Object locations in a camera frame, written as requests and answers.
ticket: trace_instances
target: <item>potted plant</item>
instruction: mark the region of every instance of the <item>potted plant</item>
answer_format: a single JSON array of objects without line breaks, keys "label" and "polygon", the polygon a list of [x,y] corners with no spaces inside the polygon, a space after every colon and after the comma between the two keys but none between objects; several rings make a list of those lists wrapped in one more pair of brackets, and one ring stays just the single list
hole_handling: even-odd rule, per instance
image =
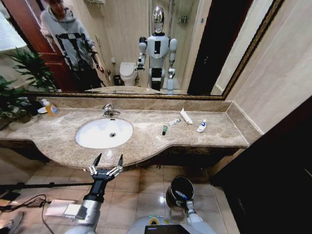
[{"label": "potted plant", "polygon": [[0,117],[26,123],[31,119],[31,115],[25,110],[29,101],[21,97],[26,90],[10,88],[9,85],[14,82],[15,80],[6,81],[0,76]]},{"label": "potted plant", "polygon": [[57,90],[57,85],[50,72],[50,68],[44,65],[41,55],[36,52],[16,49],[15,55],[9,55],[11,59],[18,62],[14,69],[23,76],[29,76],[26,80],[30,81],[29,85],[37,89],[43,89],[47,92]]}]

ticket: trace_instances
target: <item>gold mirror frame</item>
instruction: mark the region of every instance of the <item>gold mirror frame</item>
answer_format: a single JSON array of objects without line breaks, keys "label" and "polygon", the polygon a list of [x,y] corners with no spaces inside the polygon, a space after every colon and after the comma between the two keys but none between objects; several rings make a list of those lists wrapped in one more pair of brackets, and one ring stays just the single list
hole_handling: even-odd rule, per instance
[{"label": "gold mirror frame", "polygon": [[101,93],[49,93],[49,92],[28,92],[26,96],[41,96],[41,97],[77,97],[77,98],[160,98],[160,99],[190,99],[190,100],[225,100],[230,90],[235,85],[240,74],[247,65],[249,59],[253,55],[255,49],[260,43],[262,37],[267,31],[274,16],[278,12],[284,0],[273,0],[270,8],[268,9],[262,23],[260,24],[256,34],[250,42],[245,54],[240,60],[237,68],[235,69],[229,83],[227,84],[224,92],[220,96],[193,96],[193,95],[157,95],[157,94],[101,94]]}]

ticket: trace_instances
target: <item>mirror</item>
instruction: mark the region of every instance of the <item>mirror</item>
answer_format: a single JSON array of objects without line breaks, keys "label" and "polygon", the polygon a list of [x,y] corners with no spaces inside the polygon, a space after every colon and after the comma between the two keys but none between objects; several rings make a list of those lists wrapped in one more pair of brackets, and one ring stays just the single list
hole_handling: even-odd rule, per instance
[{"label": "mirror", "polygon": [[239,75],[237,67],[252,54],[245,51],[254,44],[254,35],[265,32],[259,26],[274,4],[2,2],[5,33],[0,39],[10,43],[0,46],[0,75],[16,80],[13,87],[30,92],[223,98]]}]

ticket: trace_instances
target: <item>dark door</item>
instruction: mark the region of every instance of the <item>dark door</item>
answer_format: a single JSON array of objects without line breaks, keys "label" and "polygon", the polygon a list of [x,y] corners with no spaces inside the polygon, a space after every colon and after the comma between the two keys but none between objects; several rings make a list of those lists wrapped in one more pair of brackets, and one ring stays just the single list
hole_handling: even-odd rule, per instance
[{"label": "dark door", "polygon": [[311,233],[312,96],[210,178],[241,234]]},{"label": "dark door", "polygon": [[2,0],[13,17],[18,31],[23,33],[27,44],[42,55],[46,66],[54,72],[54,79],[62,91],[78,91],[72,73],[63,55],[57,48],[49,44],[40,32],[40,14],[43,10],[40,0]]},{"label": "dark door", "polygon": [[252,0],[213,0],[188,94],[210,95]]}]

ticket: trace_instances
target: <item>bathroom sink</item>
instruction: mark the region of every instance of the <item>bathroom sink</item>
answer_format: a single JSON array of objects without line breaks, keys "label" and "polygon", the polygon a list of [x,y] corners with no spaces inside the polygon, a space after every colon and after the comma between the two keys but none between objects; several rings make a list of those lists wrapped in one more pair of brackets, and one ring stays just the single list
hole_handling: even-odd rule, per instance
[{"label": "bathroom sink", "polygon": [[131,123],[114,118],[101,118],[84,124],[76,134],[76,142],[91,149],[108,149],[127,142],[132,136]]}]

